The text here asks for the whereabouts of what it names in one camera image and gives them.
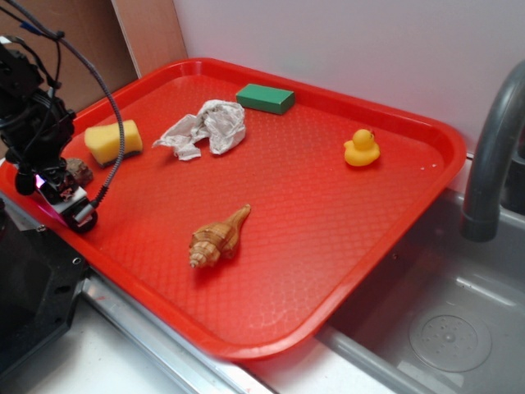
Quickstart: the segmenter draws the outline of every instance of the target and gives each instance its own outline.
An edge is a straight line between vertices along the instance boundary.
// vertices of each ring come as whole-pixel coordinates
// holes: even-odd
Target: green sponge
[[[282,115],[295,103],[294,92],[248,84],[237,93],[237,103],[245,108]]]

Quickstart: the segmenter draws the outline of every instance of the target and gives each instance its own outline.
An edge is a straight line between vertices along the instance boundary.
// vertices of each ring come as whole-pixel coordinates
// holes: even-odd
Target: red tray
[[[293,90],[283,116],[246,110],[246,138],[229,153],[189,162],[151,148],[164,131],[209,99],[235,101],[248,83]],[[0,188],[56,231],[103,275],[196,346],[230,360],[273,355],[312,336],[463,166],[457,132],[425,117],[225,62],[175,62],[115,94],[144,141],[126,159],[98,224],[78,235],[19,196],[15,169]],[[106,101],[75,120],[64,157],[85,160],[93,198],[110,168],[84,146],[87,126],[115,121]],[[381,157],[350,167],[343,143],[371,128]],[[192,269],[191,234],[251,204],[232,260]]]

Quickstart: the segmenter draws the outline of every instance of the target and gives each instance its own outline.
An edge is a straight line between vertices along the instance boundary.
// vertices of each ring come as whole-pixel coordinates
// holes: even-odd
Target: sink drain
[[[409,336],[421,360],[447,372],[475,369],[491,353],[491,334],[486,325],[456,309],[419,314],[410,326]]]

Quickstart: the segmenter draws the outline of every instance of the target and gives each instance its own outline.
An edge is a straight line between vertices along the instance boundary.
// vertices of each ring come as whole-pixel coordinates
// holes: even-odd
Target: yellow sponge
[[[134,121],[124,121],[124,157],[142,152],[142,140]],[[120,146],[118,123],[108,126],[88,127],[84,133],[84,142],[101,167],[114,163]]]

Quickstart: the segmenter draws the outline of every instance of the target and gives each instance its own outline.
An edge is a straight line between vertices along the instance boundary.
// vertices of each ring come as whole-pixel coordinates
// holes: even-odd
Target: white wall
[[[174,0],[214,57],[444,121],[476,146],[525,58],[523,0]]]

